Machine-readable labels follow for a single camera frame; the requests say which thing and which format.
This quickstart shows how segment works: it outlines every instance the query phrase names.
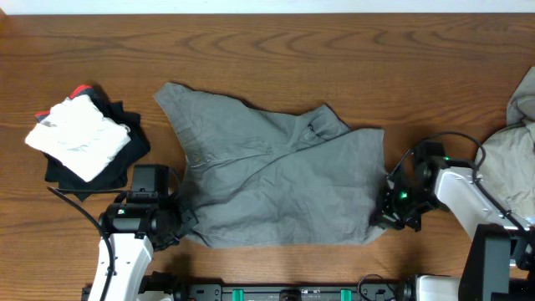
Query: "gray cloth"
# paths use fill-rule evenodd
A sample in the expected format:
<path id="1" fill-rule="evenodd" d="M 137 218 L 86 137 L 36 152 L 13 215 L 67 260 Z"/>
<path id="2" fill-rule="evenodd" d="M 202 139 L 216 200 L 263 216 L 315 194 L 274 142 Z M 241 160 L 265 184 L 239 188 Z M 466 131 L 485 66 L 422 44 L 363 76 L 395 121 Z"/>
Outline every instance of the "gray cloth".
<path id="1" fill-rule="evenodd" d="M 507 128 L 483 146 L 483 184 L 502 205 L 535 223 L 535 68 L 526 74 L 507 105 Z M 476 160 L 481 159 L 478 151 Z"/>
<path id="2" fill-rule="evenodd" d="M 300 116 L 167 83 L 155 99 L 188 167 L 181 193 L 209 247 L 365 244 L 385 181 L 383 131 L 351 132 L 325 105 Z"/>

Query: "green strip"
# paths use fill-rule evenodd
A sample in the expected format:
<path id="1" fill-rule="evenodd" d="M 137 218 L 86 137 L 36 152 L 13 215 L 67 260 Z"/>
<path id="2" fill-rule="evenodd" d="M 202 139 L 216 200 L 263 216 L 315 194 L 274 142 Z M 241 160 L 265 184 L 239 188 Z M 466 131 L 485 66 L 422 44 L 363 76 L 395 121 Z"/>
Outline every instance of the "green strip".
<path id="1" fill-rule="evenodd" d="M 342 297 L 342 301 L 351 301 L 351 290 L 350 289 L 342 289 L 340 291 L 340 295 Z"/>
<path id="2" fill-rule="evenodd" d="M 243 301 L 243 290 L 234 289 L 232 290 L 232 301 Z"/>

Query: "white wall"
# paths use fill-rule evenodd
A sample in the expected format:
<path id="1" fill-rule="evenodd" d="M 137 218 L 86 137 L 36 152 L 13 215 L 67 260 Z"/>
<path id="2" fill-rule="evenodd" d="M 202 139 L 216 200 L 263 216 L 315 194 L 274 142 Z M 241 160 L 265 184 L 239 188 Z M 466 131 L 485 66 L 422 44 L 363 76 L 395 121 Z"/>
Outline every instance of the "white wall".
<path id="1" fill-rule="evenodd" d="M 535 0 L 0 0 L 6 14 L 535 13 Z"/>

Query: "wooden tabletop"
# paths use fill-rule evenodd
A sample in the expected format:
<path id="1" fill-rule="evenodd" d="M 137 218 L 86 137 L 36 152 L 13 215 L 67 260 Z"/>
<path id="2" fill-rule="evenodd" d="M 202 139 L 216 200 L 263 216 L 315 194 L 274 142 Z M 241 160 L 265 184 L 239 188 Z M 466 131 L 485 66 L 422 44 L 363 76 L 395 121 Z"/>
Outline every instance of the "wooden tabletop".
<path id="1" fill-rule="evenodd" d="M 427 134 L 485 140 L 502 128 L 533 64 L 532 14 L 9 17 L 0 33 L 0 299 L 77 300 L 93 282 L 99 236 L 46 190 L 46 160 L 24 144 L 33 114 L 79 84 L 98 83 L 141 113 L 152 150 L 140 162 L 184 171 L 179 141 L 152 98 L 175 81 L 270 111 L 327 104 L 354 129 L 384 128 L 391 168 Z M 450 156 L 473 157 L 470 142 L 444 141 Z M 92 196 L 83 207 L 97 217 L 111 200 Z M 156 253 L 147 272 L 224 283 L 460 276 L 470 245 L 451 214 L 431 212 L 421 232 L 388 231 L 365 247 L 213 250 L 185 240 Z"/>

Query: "fabric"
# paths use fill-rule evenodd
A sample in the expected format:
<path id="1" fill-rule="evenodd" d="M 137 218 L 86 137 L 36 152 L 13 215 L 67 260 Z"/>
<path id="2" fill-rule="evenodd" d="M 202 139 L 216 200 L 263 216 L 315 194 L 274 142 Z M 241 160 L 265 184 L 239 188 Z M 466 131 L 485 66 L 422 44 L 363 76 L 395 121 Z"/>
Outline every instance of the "fabric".
<path id="1" fill-rule="evenodd" d="M 130 129 L 105 118 L 88 95 L 55 105 L 26 144 L 58 159 L 84 181 L 93 180 L 128 143 Z"/>
<path id="2" fill-rule="evenodd" d="M 483 185 L 502 205 L 535 224 L 535 68 L 531 68 L 507 105 L 508 127 L 483 146 L 487 158 Z M 482 157 L 478 151 L 476 160 Z"/>
<path id="3" fill-rule="evenodd" d="M 137 113 L 127 113 L 122 103 L 111 104 L 104 91 L 98 87 L 80 86 L 70 96 L 88 95 L 104 117 L 112 119 L 116 124 L 128 126 L 130 142 L 125 145 L 115 158 L 92 181 L 86 182 L 76 176 L 69 168 L 52 156 L 45 154 L 48 159 L 47 171 L 44 180 L 58 182 L 59 188 L 75 190 L 107 190 L 126 186 L 128 167 L 150 151 L 150 143 L 140 127 L 141 116 Z M 83 201 L 89 194 L 75 194 Z"/>
<path id="4" fill-rule="evenodd" d="M 385 181 L 383 131 L 351 132 L 327 107 L 300 116 L 253 110 L 165 84 L 155 99 L 188 167 L 181 193 L 209 247 L 365 244 Z"/>

